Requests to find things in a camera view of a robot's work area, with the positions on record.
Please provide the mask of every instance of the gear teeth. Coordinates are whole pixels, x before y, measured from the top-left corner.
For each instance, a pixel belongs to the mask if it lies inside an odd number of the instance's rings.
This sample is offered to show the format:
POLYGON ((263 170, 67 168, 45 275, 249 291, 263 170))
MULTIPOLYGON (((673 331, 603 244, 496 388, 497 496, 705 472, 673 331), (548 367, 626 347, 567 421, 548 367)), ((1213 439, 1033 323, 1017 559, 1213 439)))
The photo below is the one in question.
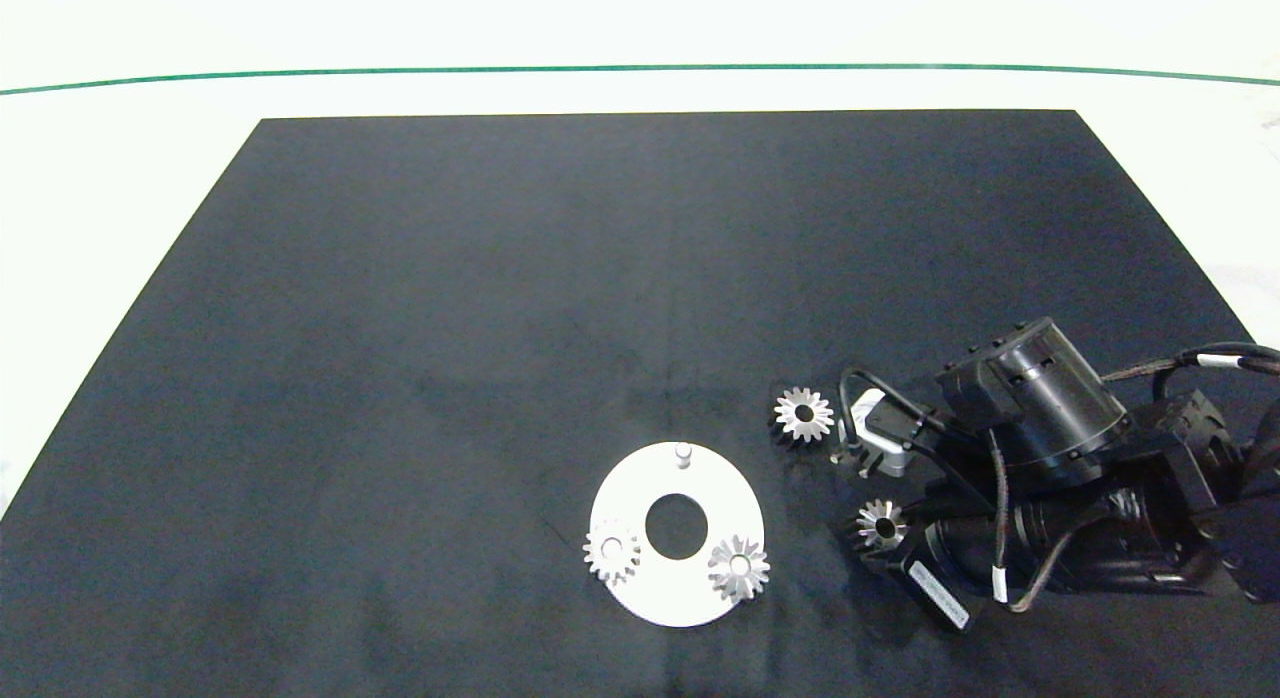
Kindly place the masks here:
POLYGON ((773 412, 778 414, 773 419, 774 428, 794 446, 822 441, 822 437, 829 434, 831 426, 836 424, 832 418, 836 411, 831 410, 829 406, 831 402, 824 400, 822 393, 795 386, 783 391, 777 405, 773 406, 773 412), (808 409, 812 416, 801 419, 796 412, 800 409, 808 409))
POLYGON ((863 539, 863 547, 874 551, 883 551, 890 548, 896 548, 902 538, 906 535, 906 524, 901 520, 902 508, 895 506, 893 501, 882 501, 879 498, 867 502, 858 511, 858 517, 854 519, 858 525, 858 537, 863 539), (881 535, 877 528, 878 521, 888 519, 893 524, 893 534, 891 538, 881 535))
POLYGON ((603 520, 586 534, 582 546, 586 570, 608 587, 616 587, 636 574, 640 566, 640 539, 617 520, 603 520), (617 547, 607 548, 609 542, 617 547))
POLYGON ((733 535, 712 548, 712 558, 707 562, 712 571, 707 578, 712 581, 712 589, 718 590, 722 598, 733 603, 749 601, 763 592, 764 584, 769 581, 767 558, 760 543, 733 535))

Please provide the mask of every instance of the white floor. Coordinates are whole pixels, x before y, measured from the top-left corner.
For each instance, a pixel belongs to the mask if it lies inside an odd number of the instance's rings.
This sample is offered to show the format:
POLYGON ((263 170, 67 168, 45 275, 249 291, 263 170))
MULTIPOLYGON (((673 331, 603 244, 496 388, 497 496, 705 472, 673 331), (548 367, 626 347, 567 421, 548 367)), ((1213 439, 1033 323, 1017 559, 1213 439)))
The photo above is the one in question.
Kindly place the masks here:
MULTIPOLYGON (((1034 64, 1280 79, 1277 6, 0 0, 0 91, 178 73, 553 64, 1034 64)), ((925 108, 1079 111, 1253 337, 1280 346, 1280 86, 759 70, 188 79, 0 95, 0 514, 261 118, 925 108)))

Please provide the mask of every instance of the bevel gear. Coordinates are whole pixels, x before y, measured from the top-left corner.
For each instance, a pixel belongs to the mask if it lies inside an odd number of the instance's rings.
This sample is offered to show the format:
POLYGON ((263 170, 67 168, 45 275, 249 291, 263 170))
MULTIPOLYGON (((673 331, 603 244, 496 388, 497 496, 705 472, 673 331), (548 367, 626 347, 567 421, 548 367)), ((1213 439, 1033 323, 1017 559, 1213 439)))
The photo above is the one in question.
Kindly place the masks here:
POLYGON ((586 551, 582 557, 586 570, 609 587, 626 583, 640 566, 640 539, 616 520, 595 524, 582 549, 586 551))
POLYGON ((836 424, 829 405, 822 393, 797 386, 782 392, 778 405, 773 406, 773 412, 778 414, 773 421, 782 426, 782 434, 792 443, 822 441, 836 424))
POLYGON ((906 535, 906 524, 901 521, 902 508, 893 501, 879 498, 868 502, 858 511, 858 535, 863 546, 877 551, 896 548, 906 535))
POLYGON ((721 597, 735 603, 755 598, 769 581, 769 564, 765 562, 764 547, 750 539, 735 535, 721 540, 712 548, 712 560, 707 566, 712 572, 707 578, 721 597))

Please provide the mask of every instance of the white cable label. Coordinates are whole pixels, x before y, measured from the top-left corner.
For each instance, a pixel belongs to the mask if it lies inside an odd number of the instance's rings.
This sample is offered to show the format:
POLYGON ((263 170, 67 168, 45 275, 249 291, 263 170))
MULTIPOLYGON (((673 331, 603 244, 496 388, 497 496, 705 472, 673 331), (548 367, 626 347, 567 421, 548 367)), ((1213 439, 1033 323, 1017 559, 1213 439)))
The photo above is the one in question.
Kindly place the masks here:
POLYGON ((1009 584, 1005 583, 1005 569, 991 566, 991 593, 997 603, 1009 602, 1009 584))
POLYGON ((938 583, 938 579, 933 576, 929 569, 924 567, 923 562, 915 561, 911 564, 911 567, 906 569, 906 574, 911 576, 911 580, 914 580, 915 584, 924 590, 924 594, 929 597, 929 601, 933 601, 933 605, 937 606, 938 610, 941 610, 956 628, 964 630, 964 626, 969 625, 969 611, 965 611, 964 606, 960 605, 960 601, 956 601, 956 597, 952 596, 945 585, 938 583))
POLYGON ((1199 353, 1196 361, 1207 368, 1239 368, 1240 356, 1219 356, 1216 353, 1199 353))

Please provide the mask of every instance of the white circular plate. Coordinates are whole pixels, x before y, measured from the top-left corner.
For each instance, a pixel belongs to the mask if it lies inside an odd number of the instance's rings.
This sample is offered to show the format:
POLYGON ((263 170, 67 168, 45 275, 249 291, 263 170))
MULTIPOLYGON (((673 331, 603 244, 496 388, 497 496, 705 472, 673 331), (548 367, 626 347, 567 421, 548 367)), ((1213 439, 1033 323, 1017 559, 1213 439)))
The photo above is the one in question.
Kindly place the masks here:
POLYGON ((627 611, 669 628, 701 625, 735 606, 708 578, 714 547, 735 535, 764 546, 764 517, 750 484, 723 456, 692 443, 645 446, 613 466, 595 493, 590 528, 607 520, 640 539, 636 574, 607 588, 627 611), (701 548, 680 561, 654 551, 645 535, 649 508, 672 493, 689 497, 707 515, 701 548))

